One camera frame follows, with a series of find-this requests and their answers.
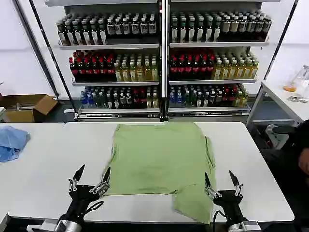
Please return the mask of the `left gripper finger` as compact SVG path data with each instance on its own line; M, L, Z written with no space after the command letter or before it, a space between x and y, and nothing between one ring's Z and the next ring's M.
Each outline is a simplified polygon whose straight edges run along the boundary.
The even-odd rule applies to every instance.
M77 190L77 185L78 185L78 182L83 174L83 171L84 171L84 168L85 168L85 165L82 165L80 167L80 169L78 169L73 178L69 178L68 179L68 182L69 182L69 191L76 191Z
M90 193L105 193L109 187L110 187L110 173L111 173L111 167L109 166L106 170L103 179L92 189L90 189Z

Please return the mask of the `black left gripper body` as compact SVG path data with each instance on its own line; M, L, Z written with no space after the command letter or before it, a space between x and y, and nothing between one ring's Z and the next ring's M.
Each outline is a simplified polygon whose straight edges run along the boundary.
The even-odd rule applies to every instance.
M89 192L93 187L91 185L77 185L76 191L69 192L72 201L64 214L64 220L84 221L86 214L99 209L104 204L104 201L99 201L89 206L92 202L96 202L100 198L99 193Z

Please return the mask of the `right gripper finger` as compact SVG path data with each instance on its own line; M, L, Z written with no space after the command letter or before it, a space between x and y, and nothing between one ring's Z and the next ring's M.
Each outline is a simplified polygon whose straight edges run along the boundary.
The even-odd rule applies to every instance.
M217 191L215 191L212 186L211 186L211 182L208 178L207 173L205 172L205 192L207 193L207 195L213 200L213 199L218 199L219 198L219 194L217 193Z
M242 195L241 191L242 191L243 184L239 183L238 178L231 171L229 171L229 174L230 174L232 183L235 187L235 195Z

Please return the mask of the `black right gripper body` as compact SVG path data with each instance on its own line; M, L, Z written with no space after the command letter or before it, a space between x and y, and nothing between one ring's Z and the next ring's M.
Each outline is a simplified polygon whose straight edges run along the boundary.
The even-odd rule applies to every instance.
M235 190L219 190L218 197L213 199L213 203L222 207L227 220L227 225L240 224L248 221L242 214L239 204L243 197L235 195Z

